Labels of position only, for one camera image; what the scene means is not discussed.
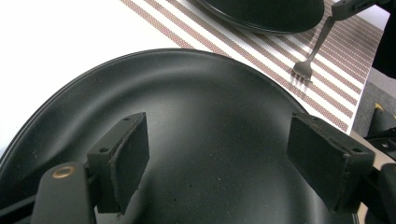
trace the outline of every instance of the fork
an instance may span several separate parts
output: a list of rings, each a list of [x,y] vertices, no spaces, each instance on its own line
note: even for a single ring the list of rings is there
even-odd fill
[[[329,34],[332,26],[335,23],[335,19],[332,16],[329,16],[323,24],[323,27],[320,31],[318,36],[317,43],[315,44],[314,48],[312,49],[311,54],[306,59],[305,62],[297,62],[293,67],[293,74],[296,76],[297,80],[301,82],[310,83],[312,77],[312,68],[311,63],[314,60],[315,55],[318,53],[321,45],[323,44],[326,36]]]

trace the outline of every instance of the metal fork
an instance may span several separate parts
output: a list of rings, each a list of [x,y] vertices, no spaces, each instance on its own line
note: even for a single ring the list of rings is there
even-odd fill
[[[312,68],[311,62],[314,60],[315,55],[318,53],[321,45],[323,44],[326,36],[329,34],[332,26],[334,25],[335,20],[332,16],[328,17],[323,24],[322,30],[318,36],[317,43],[315,44],[314,48],[312,49],[311,55],[306,59],[305,62],[297,62],[293,67],[293,74],[297,78],[297,80],[301,82],[312,82]]]

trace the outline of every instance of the plate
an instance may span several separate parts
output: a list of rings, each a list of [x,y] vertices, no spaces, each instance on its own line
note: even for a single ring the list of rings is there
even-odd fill
[[[150,159],[121,223],[353,223],[330,213],[286,154],[304,109],[260,72],[189,49],[126,55],[71,81],[15,136],[0,208],[34,195],[50,167],[85,161],[117,121],[146,112]]]
[[[218,17],[257,33],[307,31],[323,17],[323,0],[198,0]]]

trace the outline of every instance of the red striped placemat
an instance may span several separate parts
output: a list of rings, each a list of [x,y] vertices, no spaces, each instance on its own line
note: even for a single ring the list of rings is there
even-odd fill
[[[312,115],[349,133],[358,109],[382,31],[354,16],[338,21],[315,60],[313,83],[291,75],[296,62],[304,61],[331,14],[325,0],[323,20],[297,35],[260,35],[231,26],[193,0],[121,0],[143,21],[185,49],[214,52],[258,69],[282,86]]]

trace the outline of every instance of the screw hole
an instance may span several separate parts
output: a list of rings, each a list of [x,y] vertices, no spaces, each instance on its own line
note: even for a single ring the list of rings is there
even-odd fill
[[[99,149],[99,152],[107,152],[108,148],[107,147],[102,147],[101,149]]]

